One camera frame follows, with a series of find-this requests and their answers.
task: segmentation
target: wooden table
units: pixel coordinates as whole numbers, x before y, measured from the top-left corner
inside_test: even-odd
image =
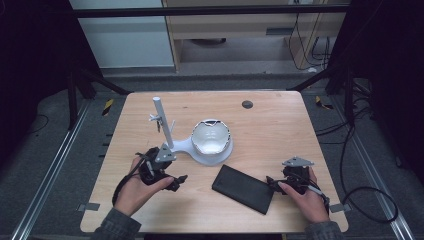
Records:
[[[90,198],[98,211],[86,211],[84,232],[93,232],[112,207],[116,185],[126,175],[136,152],[161,146],[164,134],[156,122],[152,98],[162,99],[168,122],[176,121],[174,140],[186,139],[201,120],[215,118],[230,129],[234,149],[224,162],[230,167],[265,181],[268,175],[282,179],[281,163],[293,156],[315,162],[318,185],[339,203],[334,184],[319,147],[303,99],[289,91],[231,92],[144,92],[128,96],[113,134],[104,163]],[[242,102],[253,102],[246,109]],[[166,169],[173,176],[188,175],[177,192],[160,191],[133,218],[142,223],[141,232],[160,233],[280,233],[303,232],[307,221],[294,202],[275,193],[268,213],[263,215],[211,189],[222,164],[203,166],[189,155],[177,154]],[[344,213],[330,214],[342,231],[348,223]]]

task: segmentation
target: gray sleeve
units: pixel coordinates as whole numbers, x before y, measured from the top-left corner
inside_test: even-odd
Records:
[[[306,239],[341,240],[345,239],[336,222],[322,222],[309,225],[305,229]]]
[[[134,239],[140,227],[140,223],[112,208],[91,239]]]

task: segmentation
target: cabinet door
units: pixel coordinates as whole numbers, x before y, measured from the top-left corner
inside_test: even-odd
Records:
[[[162,7],[160,0],[70,2],[74,9]],[[79,21],[102,70],[174,67],[164,17],[84,18]]]

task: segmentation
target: gray floor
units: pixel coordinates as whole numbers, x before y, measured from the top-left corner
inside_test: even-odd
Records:
[[[315,66],[315,69],[319,71],[320,67]],[[146,73],[143,77],[114,77],[110,80],[132,91],[283,90],[312,74],[308,70],[297,70],[282,39],[273,37],[228,39],[221,45],[187,41],[178,73]],[[334,106],[338,106],[343,97],[342,94],[326,96],[322,89],[325,82],[320,81],[302,93],[315,130],[344,121],[337,109],[329,110],[315,104],[316,95],[321,96],[324,104]],[[97,84],[95,87],[98,94],[94,100],[79,98],[80,105],[89,104],[87,115],[32,228],[33,237],[60,239],[64,236],[88,236],[79,229],[82,212],[76,211],[76,208],[90,198],[103,161],[102,155],[107,151],[105,143],[110,141],[110,134],[125,102],[124,96]],[[110,98],[114,99],[111,111],[108,116],[101,116],[105,102]],[[367,107],[367,103],[358,102],[357,110],[363,107]],[[15,164],[7,172],[2,172],[5,177],[0,182],[0,235],[5,239],[13,233],[25,214],[65,138],[68,126],[66,91],[44,99],[39,104],[39,114],[44,116],[36,119],[32,130],[41,129],[27,135],[14,156]],[[343,145],[335,143],[343,142],[346,134],[347,129],[342,128],[318,137],[340,197],[345,195],[339,175]],[[361,146],[366,149],[365,154],[361,152]],[[346,147],[343,179],[348,190],[374,186],[373,177],[376,175],[370,176],[369,166],[361,160],[364,158],[375,166],[377,176],[395,199],[415,239],[424,239],[421,227],[424,226],[424,188],[410,170],[396,167],[393,153],[376,122],[370,119],[369,112],[357,118],[355,136]],[[376,194],[362,192],[354,198],[366,212],[384,218],[381,200]],[[346,215],[350,225],[345,233],[348,239],[413,239],[396,236],[393,231],[396,224],[375,223],[356,209]],[[293,233],[287,238],[304,239],[304,236]]]

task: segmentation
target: person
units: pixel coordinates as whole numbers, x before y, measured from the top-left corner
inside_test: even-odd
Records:
[[[135,158],[131,169],[133,169],[139,161],[140,157]],[[317,182],[312,168],[309,168],[309,173],[311,180]],[[95,230],[91,239],[135,239],[141,224],[132,219],[131,216],[155,193],[166,188],[173,180],[172,177],[167,177],[155,184],[146,185],[141,181],[140,176],[135,174],[122,187],[115,206],[105,217],[101,226]],[[337,223],[330,220],[325,210],[323,200],[317,193],[308,189],[305,194],[301,195],[285,183],[279,182],[279,186],[294,200],[302,214],[310,222],[310,225],[305,229],[307,239],[344,239]]]

